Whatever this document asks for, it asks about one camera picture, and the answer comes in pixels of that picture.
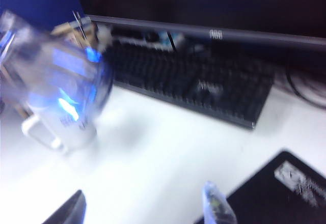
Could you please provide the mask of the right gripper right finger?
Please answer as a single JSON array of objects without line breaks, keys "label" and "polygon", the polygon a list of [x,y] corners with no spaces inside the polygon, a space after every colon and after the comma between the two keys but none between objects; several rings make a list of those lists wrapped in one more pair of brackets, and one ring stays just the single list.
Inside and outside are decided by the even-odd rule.
[{"label": "right gripper right finger", "polygon": [[202,188],[204,223],[237,223],[236,215],[217,186],[207,181]]}]

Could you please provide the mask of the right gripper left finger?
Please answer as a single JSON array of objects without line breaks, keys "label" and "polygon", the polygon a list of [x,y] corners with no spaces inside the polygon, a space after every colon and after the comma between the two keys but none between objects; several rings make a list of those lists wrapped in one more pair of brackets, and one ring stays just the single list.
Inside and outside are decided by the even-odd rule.
[{"label": "right gripper left finger", "polygon": [[79,189],[48,217],[43,224],[83,224],[86,207],[85,195]]}]

